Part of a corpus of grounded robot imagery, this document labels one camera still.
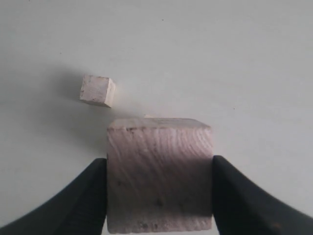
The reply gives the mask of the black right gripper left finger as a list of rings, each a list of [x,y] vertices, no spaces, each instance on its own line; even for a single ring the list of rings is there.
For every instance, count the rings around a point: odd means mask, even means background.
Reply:
[[[100,235],[107,213],[107,160],[94,160],[47,202],[3,226],[2,235]]]

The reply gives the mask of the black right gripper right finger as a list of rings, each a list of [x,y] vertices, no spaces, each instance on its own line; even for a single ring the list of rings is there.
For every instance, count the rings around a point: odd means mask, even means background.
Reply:
[[[253,183],[223,156],[212,166],[213,215],[221,235],[311,235],[312,217]]]

